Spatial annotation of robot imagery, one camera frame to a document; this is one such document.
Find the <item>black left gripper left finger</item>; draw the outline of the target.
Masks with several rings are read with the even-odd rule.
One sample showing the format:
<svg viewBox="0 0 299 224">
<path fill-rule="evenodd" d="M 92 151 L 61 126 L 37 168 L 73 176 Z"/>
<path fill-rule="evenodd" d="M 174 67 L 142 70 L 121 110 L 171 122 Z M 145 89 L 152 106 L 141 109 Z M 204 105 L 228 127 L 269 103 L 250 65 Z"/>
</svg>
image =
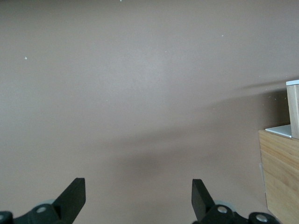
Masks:
<svg viewBox="0 0 299 224">
<path fill-rule="evenodd" d="M 85 178 L 75 178 L 52 203 L 43 203 L 20 217 L 0 212 L 2 224 L 72 224 L 85 204 Z"/>
</svg>

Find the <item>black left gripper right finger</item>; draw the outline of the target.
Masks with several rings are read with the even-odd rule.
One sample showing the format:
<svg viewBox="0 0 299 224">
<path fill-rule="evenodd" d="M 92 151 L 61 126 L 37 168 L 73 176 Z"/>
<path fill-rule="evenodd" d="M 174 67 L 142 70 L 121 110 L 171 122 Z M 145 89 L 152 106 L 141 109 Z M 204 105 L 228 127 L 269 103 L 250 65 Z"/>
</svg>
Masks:
<svg viewBox="0 0 299 224">
<path fill-rule="evenodd" d="M 216 204 L 201 179 L 192 181 L 192 207 L 195 224 L 278 224 L 272 215 L 263 212 L 242 217 L 226 205 Z"/>
</svg>

